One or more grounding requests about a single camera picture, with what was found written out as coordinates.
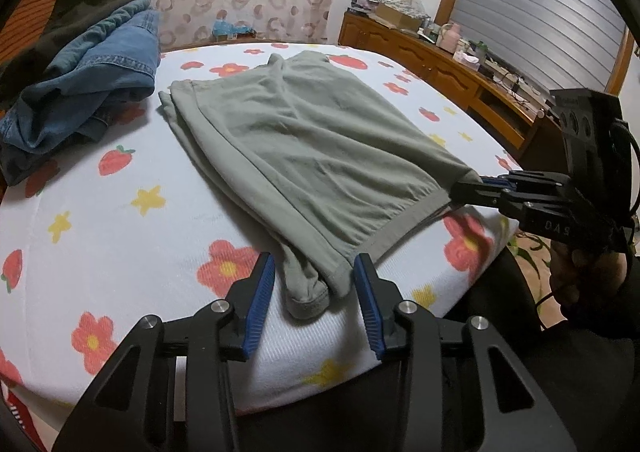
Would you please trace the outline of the person's right hand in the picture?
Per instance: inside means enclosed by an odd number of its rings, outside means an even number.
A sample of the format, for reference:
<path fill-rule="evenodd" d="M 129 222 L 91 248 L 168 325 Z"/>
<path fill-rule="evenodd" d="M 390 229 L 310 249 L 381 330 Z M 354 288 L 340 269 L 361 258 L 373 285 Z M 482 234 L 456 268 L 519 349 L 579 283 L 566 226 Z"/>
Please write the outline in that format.
<path fill-rule="evenodd" d="M 550 288 L 565 317 L 613 295 L 626 279 L 626 253 L 590 253 L 551 243 Z"/>

